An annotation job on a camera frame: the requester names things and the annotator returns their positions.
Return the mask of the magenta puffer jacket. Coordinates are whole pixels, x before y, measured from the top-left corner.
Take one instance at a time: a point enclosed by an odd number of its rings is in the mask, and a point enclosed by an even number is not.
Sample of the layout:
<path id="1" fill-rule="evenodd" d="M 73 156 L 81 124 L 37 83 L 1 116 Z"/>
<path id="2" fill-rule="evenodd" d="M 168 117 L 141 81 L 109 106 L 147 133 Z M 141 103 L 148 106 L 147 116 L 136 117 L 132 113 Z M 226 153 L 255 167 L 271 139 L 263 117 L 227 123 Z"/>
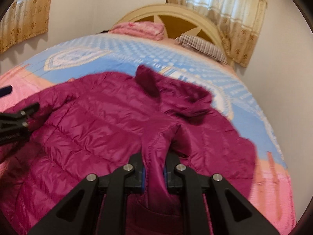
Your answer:
<path id="1" fill-rule="evenodd" d="M 128 198 L 126 233 L 182 234 L 163 176 L 168 151 L 199 174 L 222 174 L 245 197 L 253 182 L 253 143 L 212 101 L 206 89 L 143 65 L 135 76 L 92 74 L 29 96 L 8 109 L 40 105 L 29 139 L 1 147 L 2 213 L 26 234 L 88 174 L 107 175 L 139 152 L 146 187 Z"/>

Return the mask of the cream wooden headboard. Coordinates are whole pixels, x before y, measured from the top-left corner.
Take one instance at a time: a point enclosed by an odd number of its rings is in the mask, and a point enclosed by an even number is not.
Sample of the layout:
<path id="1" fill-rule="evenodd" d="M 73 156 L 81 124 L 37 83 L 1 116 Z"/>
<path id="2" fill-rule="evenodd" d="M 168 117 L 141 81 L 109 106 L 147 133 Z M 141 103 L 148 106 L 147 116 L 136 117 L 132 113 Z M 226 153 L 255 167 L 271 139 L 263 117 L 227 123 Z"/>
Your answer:
<path id="1" fill-rule="evenodd" d="M 165 36 L 159 40 L 164 47 L 173 49 L 182 54 L 192 57 L 203 58 L 205 61 L 212 61 L 214 64 L 233 69 L 235 62 L 227 55 L 222 45 L 222 38 L 215 24 L 187 7 L 176 4 L 157 4 L 141 7 L 124 16 L 117 24 L 123 22 L 151 21 L 162 23 L 165 27 Z M 200 37 L 218 46 L 226 55 L 228 65 L 223 65 L 214 59 L 202 55 L 190 48 L 183 47 L 176 43 L 175 39 L 182 34 Z"/>

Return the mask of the folded pink blanket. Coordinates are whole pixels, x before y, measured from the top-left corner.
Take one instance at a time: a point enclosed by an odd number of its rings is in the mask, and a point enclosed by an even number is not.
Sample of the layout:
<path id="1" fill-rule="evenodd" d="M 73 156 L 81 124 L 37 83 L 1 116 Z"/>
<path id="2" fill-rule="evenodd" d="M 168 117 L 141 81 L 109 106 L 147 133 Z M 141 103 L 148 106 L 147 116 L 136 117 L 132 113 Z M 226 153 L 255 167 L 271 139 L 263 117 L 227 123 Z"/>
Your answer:
<path id="1" fill-rule="evenodd" d="M 159 41 L 165 36 L 165 27 L 151 21 L 123 22 L 114 25 L 109 32 Z"/>

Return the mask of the beige patterned curtain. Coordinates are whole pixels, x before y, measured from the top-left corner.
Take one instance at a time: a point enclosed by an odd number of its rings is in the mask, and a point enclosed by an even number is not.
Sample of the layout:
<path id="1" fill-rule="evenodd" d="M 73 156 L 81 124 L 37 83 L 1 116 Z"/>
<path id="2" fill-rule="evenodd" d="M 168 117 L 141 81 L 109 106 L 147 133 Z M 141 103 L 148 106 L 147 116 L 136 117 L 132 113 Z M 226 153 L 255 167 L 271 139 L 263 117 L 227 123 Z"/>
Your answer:
<path id="1" fill-rule="evenodd" d="M 267 0 L 167 0 L 211 20 L 217 27 L 226 54 L 248 67 L 261 33 Z"/>
<path id="2" fill-rule="evenodd" d="M 1 20 L 1 53 L 48 32 L 51 0 L 15 0 Z"/>

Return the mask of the beige patterned curtain right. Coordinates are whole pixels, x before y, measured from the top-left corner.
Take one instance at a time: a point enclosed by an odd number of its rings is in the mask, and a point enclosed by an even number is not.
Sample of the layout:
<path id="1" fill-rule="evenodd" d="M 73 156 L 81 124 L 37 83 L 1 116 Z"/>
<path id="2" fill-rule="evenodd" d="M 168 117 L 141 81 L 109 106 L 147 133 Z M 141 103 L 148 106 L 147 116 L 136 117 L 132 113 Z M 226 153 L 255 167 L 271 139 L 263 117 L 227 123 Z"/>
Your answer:
<path id="1" fill-rule="evenodd" d="M 211 20 L 217 27 L 226 54 L 248 67 L 261 33 L 267 0 L 167 0 Z"/>

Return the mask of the blue pink printed bedspread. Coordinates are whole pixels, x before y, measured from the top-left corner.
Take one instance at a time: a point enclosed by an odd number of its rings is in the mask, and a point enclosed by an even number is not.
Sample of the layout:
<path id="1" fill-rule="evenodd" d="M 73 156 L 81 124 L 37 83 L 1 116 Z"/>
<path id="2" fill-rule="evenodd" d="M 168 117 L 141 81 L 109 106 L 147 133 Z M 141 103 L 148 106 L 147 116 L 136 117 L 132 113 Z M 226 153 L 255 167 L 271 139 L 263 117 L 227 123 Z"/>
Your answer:
<path id="1" fill-rule="evenodd" d="M 13 88 L 11 94 L 1 98 L 1 110 L 52 85 L 88 74 L 119 71 L 134 75 L 141 64 L 211 92 L 215 109 L 256 147 L 258 159 L 250 202 L 280 234 L 289 234 L 296 225 L 291 179 L 268 119 L 231 68 L 172 39 L 153 41 L 100 33 L 50 47 L 1 75 L 1 86 Z"/>

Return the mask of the beige patterned curtain left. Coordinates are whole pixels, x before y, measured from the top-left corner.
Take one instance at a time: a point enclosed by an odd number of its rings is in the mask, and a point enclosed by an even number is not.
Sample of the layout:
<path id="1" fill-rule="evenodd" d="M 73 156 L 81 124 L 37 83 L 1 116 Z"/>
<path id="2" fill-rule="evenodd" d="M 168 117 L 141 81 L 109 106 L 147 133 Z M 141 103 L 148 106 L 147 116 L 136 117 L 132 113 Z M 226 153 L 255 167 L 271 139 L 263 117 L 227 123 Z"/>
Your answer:
<path id="1" fill-rule="evenodd" d="M 15 0 L 1 20 L 1 53 L 48 32 L 51 0 Z"/>

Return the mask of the striped pillow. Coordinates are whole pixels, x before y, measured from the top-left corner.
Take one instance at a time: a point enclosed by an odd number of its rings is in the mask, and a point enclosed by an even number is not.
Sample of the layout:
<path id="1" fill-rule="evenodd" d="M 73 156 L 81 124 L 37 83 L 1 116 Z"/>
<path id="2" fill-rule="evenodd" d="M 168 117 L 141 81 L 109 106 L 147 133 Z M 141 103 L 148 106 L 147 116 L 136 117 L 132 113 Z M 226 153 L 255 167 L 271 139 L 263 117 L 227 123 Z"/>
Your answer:
<path id="1" fill-rule="evenodd" d="M 228 59 L 224 52 L 216 45 L 197 36 L 182 34 L 175 39 L 176 43 L 190 48 L 202 55 L 210 57 L 223 65 L 228 65 Z"/>

